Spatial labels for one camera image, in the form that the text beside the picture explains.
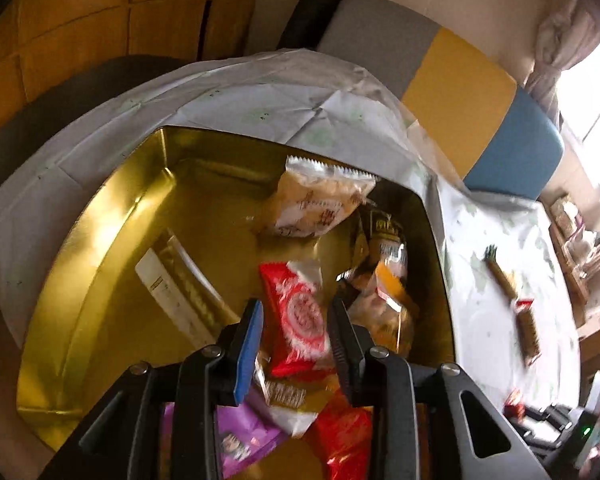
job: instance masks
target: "white tablecloth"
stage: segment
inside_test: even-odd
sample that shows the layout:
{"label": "white tablecloth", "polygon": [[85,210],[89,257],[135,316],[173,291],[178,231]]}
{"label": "white tablecloth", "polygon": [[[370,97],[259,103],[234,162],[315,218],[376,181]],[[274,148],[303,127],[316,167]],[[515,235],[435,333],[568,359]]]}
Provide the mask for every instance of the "white tablecloth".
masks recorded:
{"label": "white tablecloth", "polygon": [[[10,176],[0,188],[0,307],[19,345],[71,225],[111,172],[164,124],[274,140],[413,189],[440,250],[458,363],[496,405],[513,387],[538,406],[577,404],[576,328],[544,211],[466,192],[435,143],[373,76],[306,50],[195,63],[165,74],[74,121]],[[529,370],[507,302],[480,261],[490,243],[524,254],[542,345]]]}

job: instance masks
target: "sofa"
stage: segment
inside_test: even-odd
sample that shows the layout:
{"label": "sofa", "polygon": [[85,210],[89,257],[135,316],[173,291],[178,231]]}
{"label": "sofa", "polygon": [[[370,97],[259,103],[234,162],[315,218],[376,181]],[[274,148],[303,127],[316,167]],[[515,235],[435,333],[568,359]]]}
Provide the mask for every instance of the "sofa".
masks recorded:
{"label": "sofa", "polygon": [[562,137],[525,90],[414,10],[388,0],[300,0],[279,46],[315,48],[369,70],[471,190],[535,200],[562,158]]}

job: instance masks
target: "yellow cushion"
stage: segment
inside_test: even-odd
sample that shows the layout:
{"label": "yellow cushion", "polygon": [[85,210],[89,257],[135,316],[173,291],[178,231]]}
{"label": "yellow cushion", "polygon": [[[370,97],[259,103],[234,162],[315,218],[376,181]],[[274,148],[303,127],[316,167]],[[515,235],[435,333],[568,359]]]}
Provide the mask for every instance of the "yellow cushion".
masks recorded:
{"label": "yellow cushion", "polygon": [[402,102],[464,178],[500,127],[515,94],[516,82],[509,74],[440,28]]}

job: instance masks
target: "blue cushion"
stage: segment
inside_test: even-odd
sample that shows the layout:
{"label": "blue cushion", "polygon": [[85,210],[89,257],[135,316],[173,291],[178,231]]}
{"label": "blue cushion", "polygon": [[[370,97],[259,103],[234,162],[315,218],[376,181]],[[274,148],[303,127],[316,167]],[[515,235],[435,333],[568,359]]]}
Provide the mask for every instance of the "blue cushion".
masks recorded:
{"label": "blue cushion", "polygon": [[464,183],[472,190],[535,200],[554,174],[563,151],[558,129],[518,87],[502,124]]}

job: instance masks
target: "window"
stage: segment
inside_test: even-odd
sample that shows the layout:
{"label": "window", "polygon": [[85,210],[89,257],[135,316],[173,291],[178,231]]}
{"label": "window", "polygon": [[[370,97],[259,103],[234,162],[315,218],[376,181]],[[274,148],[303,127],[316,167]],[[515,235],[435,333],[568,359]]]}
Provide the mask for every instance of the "window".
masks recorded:
{"label": "window", "polygon": [[600,184],[600,45],[562,72],[557,90],[564,121],[582,142],[583,166],[593,184]]}

